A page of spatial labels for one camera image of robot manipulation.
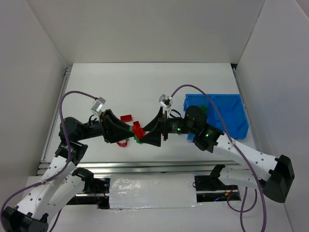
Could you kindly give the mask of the red green lego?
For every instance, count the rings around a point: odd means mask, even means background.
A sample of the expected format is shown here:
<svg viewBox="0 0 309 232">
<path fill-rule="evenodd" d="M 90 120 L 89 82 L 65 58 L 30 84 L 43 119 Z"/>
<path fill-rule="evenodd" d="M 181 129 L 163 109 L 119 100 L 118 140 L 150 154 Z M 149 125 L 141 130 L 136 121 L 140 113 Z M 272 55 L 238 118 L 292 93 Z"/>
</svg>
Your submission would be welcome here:
<svg viewBox="0 0 309 232">
<path fill-rule="evenodd" d="M 142 144 L 142 142 L 140 140 L 145 135 L 145 131 L 143 130 L 143 128 L 141 128 L 137 125 L 133 125 L 129 128 L 129 130 L 132 133 L 134 133 L 134 140 L 136 141 L 136 143 Z"/>
</svg>

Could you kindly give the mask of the red square lego brick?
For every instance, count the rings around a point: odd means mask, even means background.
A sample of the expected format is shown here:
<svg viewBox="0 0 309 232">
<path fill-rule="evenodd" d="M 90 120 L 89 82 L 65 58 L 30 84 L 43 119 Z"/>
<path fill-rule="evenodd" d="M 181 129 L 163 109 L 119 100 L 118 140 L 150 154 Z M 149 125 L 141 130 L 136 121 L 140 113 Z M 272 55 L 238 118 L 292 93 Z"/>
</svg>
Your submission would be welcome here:
<svg viewBox="0 0 309 232">
<path fill-rule="evenodd" d="M 139 121 L 134 121 L 134 122 L 133 122 L 133 125 L 140 127 Z"/>
</svg>

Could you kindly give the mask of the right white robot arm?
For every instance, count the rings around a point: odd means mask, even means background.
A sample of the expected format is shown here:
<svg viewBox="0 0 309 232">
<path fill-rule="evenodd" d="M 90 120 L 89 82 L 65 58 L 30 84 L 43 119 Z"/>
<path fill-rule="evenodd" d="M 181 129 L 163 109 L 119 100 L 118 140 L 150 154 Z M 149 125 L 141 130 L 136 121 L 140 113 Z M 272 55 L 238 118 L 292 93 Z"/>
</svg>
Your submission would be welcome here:
<svg viewBox="0 0 309 232">
<path fill-rule="evenodd" d="M 284 203 L 295 178 L 292 161 L 285 155 L 275 157 L 250 148 L 207 123 L 207 116 L 198 106 L 186 109 L 184 117 L 171 117 L 160 109 L 156 117 L 144 127 L 147 132 L 140 142 L 161 146 L 169 134 L 192 134 L 193 143 L 201 151 L 223 156 L 241 166 L 233 170 L 216 165 L 211 177 L 223 185 L 238 185 L 261 189 L 269 199 Z"/>
</svg>

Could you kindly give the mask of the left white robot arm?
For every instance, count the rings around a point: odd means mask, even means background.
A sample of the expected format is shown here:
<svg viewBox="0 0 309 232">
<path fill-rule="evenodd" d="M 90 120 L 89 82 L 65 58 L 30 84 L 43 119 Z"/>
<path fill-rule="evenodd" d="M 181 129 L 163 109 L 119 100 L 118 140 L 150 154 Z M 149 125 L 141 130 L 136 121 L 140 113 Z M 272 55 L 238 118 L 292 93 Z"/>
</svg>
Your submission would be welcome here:
<svg viewBox="0 0 309 232">
<path fill-rule="evenodd" d="M 80 141 L 100 136 L 108 143 L 116 143 L 133 137 L 134 133 L 111 110 L 101 113 L 99 118 L 91 116 L 86 123 L 73 117 L 63 119 L 59 132 L 61 143 L 40 181 L 27 188 L 28 195 L 15 207 L 2 207 L 0 219 L 4 230 L 46 232 L 50 222 L 75 194 L 92 189 L 94 174 L 77 166 L 88 148 Z"/>
</svg>

